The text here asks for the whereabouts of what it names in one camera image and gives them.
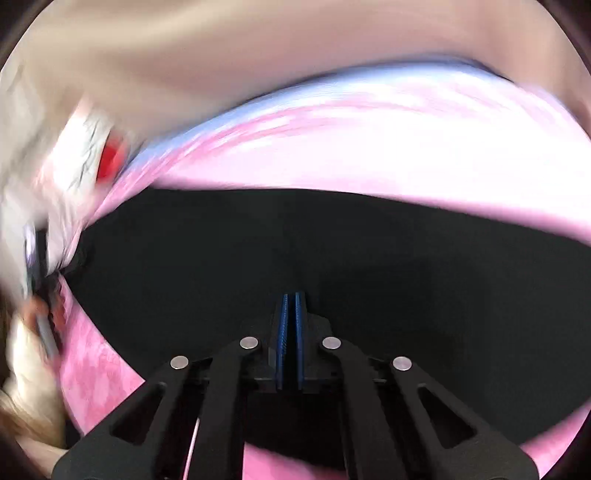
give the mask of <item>black surface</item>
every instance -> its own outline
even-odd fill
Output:
[[[146,189],[77,256],[74,295],[144,378],[303,290],[335,335],[411,357],[516,443],[591,396],[591,251],[548,233],[354,194]]]

